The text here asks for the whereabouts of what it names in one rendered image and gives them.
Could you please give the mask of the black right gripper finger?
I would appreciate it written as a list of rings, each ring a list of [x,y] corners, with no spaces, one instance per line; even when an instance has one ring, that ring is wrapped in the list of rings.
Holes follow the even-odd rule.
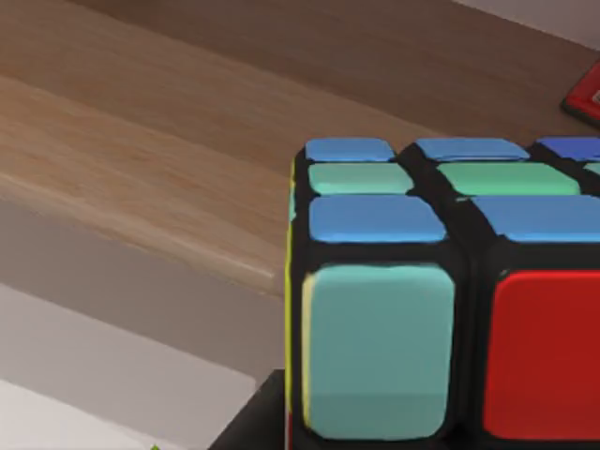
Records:
[[[284,371],[265,379],[209,450],[286,450]]]

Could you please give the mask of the red flat box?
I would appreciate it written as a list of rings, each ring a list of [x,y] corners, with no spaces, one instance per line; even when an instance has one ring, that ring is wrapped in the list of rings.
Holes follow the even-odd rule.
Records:
[[[561,102],[564,112],[600,129],[600,58],[569,89]]]

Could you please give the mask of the multicoloured puzzle cube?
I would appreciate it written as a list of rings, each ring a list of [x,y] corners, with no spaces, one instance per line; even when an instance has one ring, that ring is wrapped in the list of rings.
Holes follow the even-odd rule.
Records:
[[[600,450],[600,137],[308,141],[286,450]]]

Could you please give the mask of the wooden board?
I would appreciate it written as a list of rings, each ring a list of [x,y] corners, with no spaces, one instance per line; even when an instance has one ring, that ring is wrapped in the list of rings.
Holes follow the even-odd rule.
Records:
[[[0,197],[273,291],[306,139],[588,135],[596,58],[454,0],[0,0]]]

